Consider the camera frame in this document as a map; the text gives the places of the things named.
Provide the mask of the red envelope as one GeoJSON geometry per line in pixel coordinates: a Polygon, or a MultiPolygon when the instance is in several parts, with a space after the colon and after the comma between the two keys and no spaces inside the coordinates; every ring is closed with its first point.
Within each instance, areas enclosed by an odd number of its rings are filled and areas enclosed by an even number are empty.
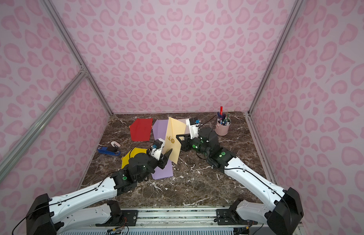
{"type": "Polygon", "coordinates": [[[147,142],[152,131],[152,118],[137,118],[130,126],[131,139],[134,142],[147,142]]]}

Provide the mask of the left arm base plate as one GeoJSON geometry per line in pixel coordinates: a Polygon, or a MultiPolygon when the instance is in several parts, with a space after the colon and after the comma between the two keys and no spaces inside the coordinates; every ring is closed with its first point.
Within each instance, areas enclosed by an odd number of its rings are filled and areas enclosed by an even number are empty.
{"type": "Polygon", "coordinates": [[[138,210],[124,210],[119,215],[111,215],[109,220],[105,223],[96,223],[96,227],[133,227],[137,223],[138,210]]]}

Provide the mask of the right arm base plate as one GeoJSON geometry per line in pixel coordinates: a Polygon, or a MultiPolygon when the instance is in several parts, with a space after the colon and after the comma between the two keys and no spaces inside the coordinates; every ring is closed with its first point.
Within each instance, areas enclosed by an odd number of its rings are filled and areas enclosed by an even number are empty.
{"type": "Polygon", "coordinates": [[[257,225],[258,222],[253,220],[243,220],[233,209],[217,209],[216,218],[218,225],[257,225]]]}

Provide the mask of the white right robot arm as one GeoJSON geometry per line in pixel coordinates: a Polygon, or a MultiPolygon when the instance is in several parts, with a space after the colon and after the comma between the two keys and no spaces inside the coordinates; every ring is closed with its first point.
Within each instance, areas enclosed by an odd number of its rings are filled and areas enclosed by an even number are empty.
{"type": "Polygon", "coordinates": [[[176,135],[182,151],[195,151],[215,169],[242,184],[261,203],[249,203],[237,199],[228,209],[218,209],[219,225],[267,225],[277,235],[291,235],[300,224],[304,212],[299,193],[268,181],[248,167],[227,148],[220,146],[218,135],[208,127],[200,128],[193,135],[176,135]]]}

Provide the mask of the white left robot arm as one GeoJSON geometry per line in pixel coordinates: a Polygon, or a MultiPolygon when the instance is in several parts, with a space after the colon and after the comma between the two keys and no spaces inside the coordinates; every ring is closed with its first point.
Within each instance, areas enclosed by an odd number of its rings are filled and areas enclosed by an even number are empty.
{"type": "Polygon", "coordinates": [[[114,198],[135,189],[155,172],[167,165],[172,150],[160,154],[139,153],[129,163],[107,178],[90,187],[61,196],[38,196],[29,209],[26,220],[28,235],[57,235],[80,224],[98,226],[125,226],[129,221],[117,202],[110,201],[101,208],[89,212],[85,208],[102,200],[114,198]]]}

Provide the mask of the yellow envelope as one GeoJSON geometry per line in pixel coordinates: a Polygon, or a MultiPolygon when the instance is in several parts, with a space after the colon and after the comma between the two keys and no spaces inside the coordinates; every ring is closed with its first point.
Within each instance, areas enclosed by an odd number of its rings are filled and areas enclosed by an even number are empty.
{"type": "Polygon", "coordinates": [[[129,159],[133,158],[135,155],[139,154],[139,153],[146,153],[147,150],[144,148],[134,148],[133,150],[131,150],[126,156],[124,156],[122,158],[122,164],[121,164],[121,168],[124,168],[126,165],[129,164],[129,159]]]}

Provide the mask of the cream white envelope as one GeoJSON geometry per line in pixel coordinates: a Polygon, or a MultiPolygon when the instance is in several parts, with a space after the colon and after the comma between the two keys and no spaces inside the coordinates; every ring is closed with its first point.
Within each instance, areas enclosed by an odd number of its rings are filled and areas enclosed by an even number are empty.
{"type": "Polygon", "coordinates": [[[189,134],[190,133],[190,130],[189,130],[189,124],[190,124],[190,121],[188,118],[185,118],[185,119],[178,119],[178,121],[184,123],[186,125],[185,127],[185,134],[189,134]]]}

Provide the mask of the tan kraft envelope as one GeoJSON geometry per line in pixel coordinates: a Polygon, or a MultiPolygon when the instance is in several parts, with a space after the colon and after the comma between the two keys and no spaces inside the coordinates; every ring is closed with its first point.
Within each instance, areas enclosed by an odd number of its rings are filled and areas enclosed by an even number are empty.
{"type": "Polygon", "coordinates": [[[166,131],[165,146],[163,153],[172,150],[169,160],[177,164],[179,160],[181,143],[177,140],[176,135],[185,134],[186,124],[172,117],[168,118],[168,126],[166,131]]]}

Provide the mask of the lilac envelope with butterfly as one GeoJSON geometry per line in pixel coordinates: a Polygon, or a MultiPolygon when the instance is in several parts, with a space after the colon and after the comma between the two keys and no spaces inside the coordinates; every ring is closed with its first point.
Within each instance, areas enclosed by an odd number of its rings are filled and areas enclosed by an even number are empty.
{"type": "Polygon", "coordinates": [[[166,139],[167,127],[168,127],[168,120],[167,119],[156,120],[155,123],[153,124],[153,127],[152,127],[154,139],[155,140],[158,140],[158,139],[165,140],[166,139]]]}

